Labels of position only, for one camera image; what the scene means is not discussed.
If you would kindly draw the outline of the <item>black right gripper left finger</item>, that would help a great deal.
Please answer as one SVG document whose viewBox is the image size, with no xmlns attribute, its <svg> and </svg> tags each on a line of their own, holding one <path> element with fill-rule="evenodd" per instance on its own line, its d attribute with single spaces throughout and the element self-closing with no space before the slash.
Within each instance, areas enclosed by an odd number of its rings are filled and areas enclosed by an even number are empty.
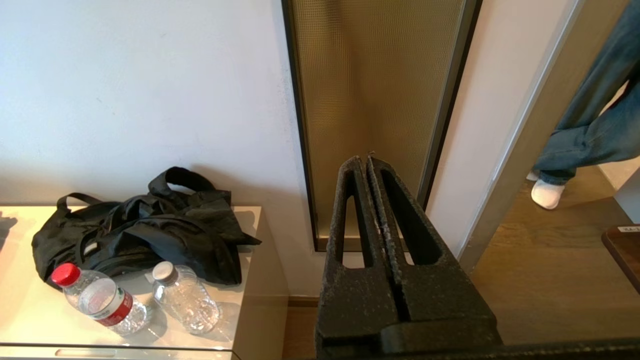
<svg viewBox="0 0 640 360">
<path fill-rule="evenodd" d="M 338 171 L 326 264 L 318 301 L 315 348 L 319 359 L 402 357 L 412 353 L 409 310 L 386 242 L 396 230 L 400 257 L 410 250 L 403 215 L 382 220 L 374 194 L 373 155 L 348 159 Z M 354 201 L 363 266 L 345 265 L 349 200 Z"/>
</svg>

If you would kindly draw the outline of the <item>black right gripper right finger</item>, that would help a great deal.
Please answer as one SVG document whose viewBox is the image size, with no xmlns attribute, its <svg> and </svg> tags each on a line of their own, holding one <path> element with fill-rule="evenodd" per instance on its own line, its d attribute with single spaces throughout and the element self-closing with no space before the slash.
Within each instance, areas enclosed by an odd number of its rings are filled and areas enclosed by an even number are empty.
<svg viewBox="0 0 640 360">
<path fill-rule="evenodd" d="M 398 296 L 381 330 L 387 354 L 502 346 L 498 321 L 393 167 L 370 156 L 366 178 Z"/>
</svg>

